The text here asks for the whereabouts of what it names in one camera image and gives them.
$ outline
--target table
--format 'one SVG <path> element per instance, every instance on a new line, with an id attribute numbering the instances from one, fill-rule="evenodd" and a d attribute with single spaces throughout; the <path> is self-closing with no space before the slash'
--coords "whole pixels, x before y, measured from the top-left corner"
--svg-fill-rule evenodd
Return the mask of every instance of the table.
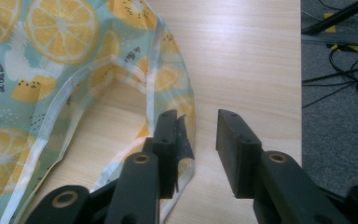
<path id="1" fill-rule="evenodd" d="M 252 200 L 235 199 L 215 151 L 217 110 L 240 114 L 263 142 L 301 159 L 300 10 L 295 0 L 149 0 L 171 29 L 196 100 L 196 173 L 166 223 L 256 223 Z M 91 188 L 145 120 L 145 96 L 116 84 L 84 115 L 50 191 Z"/>

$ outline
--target light wood tabletop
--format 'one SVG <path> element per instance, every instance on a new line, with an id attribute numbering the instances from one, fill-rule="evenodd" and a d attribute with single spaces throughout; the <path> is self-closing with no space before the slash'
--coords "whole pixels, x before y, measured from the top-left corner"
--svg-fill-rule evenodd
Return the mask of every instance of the light wood tabletop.
<path id="1" fill-rule="evenodd" d="M 235 199 L 215 150 L 217 111 L 241 115 L 265 150 L 301 160 L 300 7 L 296 0 L 149 0 L 166 21 L 195 94 L 196 173 L 166 223 L 256 223 Z M 91 188 L 145 121 L 145 96 L 115 84 L 80 121 L 29 212 L 63 185 Z"/>

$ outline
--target patterned cloth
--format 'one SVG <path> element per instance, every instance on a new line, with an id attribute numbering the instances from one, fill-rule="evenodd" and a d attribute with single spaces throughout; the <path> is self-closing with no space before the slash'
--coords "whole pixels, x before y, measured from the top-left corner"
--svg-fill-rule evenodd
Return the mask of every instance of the patterned cloth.
<path id="1" fill-rule="evenodd" d="M 145 0 L 0 0 L 1 223 L 19 221 L 84 111 L 114 81 L 146 95 L 145 126 L 94 189 L 119 176 L 122 158 L 142 148 L 166 110 L 186 115 L 194 146 L 193 91 L 172 34 Z M 161 202 L 161 220 L 193 168 L 180 163 L 180 192 Z"/>

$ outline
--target gray carpet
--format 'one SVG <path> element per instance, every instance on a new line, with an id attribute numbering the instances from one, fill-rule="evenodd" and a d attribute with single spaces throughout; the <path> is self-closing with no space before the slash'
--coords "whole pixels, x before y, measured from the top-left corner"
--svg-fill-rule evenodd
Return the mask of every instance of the gray carpet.
<path id="1" fill-rule="evenodd" d="M 332 7 L 343 8 L 353 0 L 325 1 Z M 318 0 L 301 0 L 301 10 L 322 19 L 325 12 L 335 10 L 324 7 Z M 301 14 L 302 27 L 317 22 L 309 15 Z M 337 25 L 338 33 L 358 34 L 358 16 Z M 329 49 L 325 44 L 302 45 L 302 79 L 336 73 L 329 62 Z M 358 59 L 358 53 L 337 52 L 335 61 L 349 70 Z M 348 81 L 334 77 L 319 84 Z M 307 105 L 343 86 L 303 87 L 302 105 Z M 302 161 L 304 170 L 320 187 L 345 196 L 358 185 L 358 91 L 352 85 L 302 110 Z"/>

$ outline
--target wooden table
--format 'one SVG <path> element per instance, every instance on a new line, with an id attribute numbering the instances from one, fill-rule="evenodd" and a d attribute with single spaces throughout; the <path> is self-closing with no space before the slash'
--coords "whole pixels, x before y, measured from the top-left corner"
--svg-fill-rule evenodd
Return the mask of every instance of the wooden table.
<path id="1" fill-rule="evenodd" d="M 166 223 L 256 223 L 253 201 L 234 198 L 215 150 L 217 110 L 240 114 L 265 150 L 300 161 L 299 1 L 148 2 L 182 51 L 197 109 L 196 174 Z M 119 84 L 107 91 L 84 115 L 24 216 L 57 187 L 90 189 L 144 120 L 144 95 Z"/>

